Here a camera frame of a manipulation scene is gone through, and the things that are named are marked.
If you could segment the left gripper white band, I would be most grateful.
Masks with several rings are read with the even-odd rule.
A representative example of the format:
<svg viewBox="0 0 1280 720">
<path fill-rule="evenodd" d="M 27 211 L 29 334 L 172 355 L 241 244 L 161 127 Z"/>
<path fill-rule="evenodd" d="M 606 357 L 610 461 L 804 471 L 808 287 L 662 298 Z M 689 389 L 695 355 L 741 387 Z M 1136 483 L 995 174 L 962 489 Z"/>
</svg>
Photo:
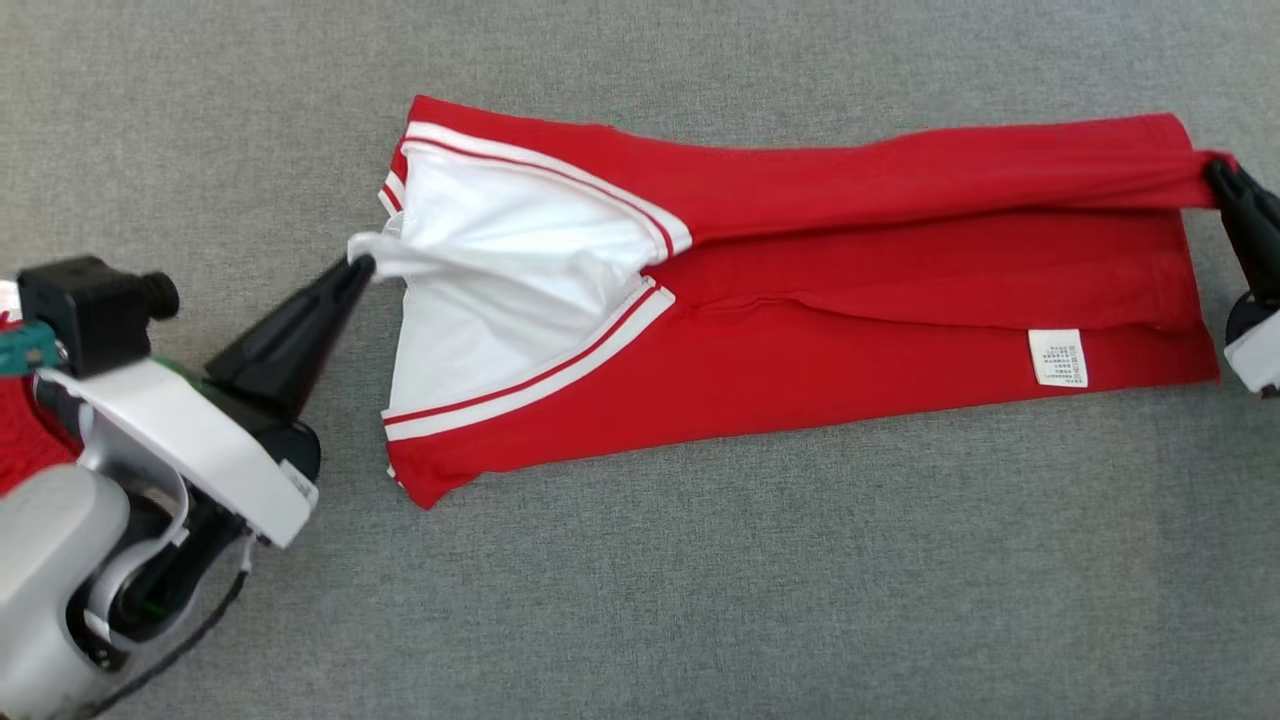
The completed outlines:
<svg viewBox="0 0 1280 720">
<path fill-rule="evenodd" d="M 207 375 L 301 414 L 374 270 L 365 256 L 339 259 L 224 347 L 206 364 Z M 88 378 L 52 368 L 38 378 L 90 405 L 274 546 L 288 547 L 307 524 L 317 502 L 314 483 L 274 460 L 169 366 L 146 357 Z"/>
</svg>

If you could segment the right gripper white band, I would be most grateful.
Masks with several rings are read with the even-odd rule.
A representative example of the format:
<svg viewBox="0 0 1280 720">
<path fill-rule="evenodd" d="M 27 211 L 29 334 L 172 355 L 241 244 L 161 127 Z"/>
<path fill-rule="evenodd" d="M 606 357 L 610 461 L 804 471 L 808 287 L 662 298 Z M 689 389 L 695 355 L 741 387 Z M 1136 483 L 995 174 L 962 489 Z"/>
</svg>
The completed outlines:
<svg viewBox="0 0 1280 720">
<path fill-rule="evenodd" d="M 1225 359 L 1249 392 L 1279 396 L 1279 310 L 1254 296 L 1279 295 L 1279 199 L 1247 170 L 1213 159 L 1204 178 L 1251 293 L 1228 315 Z"/>
</svg>

